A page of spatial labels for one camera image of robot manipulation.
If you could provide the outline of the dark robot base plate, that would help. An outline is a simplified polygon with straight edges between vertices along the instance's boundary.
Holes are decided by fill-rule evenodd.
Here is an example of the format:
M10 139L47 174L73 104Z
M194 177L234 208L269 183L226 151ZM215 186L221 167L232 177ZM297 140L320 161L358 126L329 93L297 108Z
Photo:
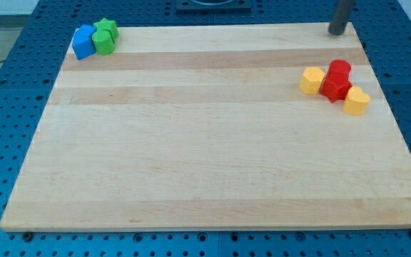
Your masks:
M250 11L251 0L175 0L177 13L194 11Z

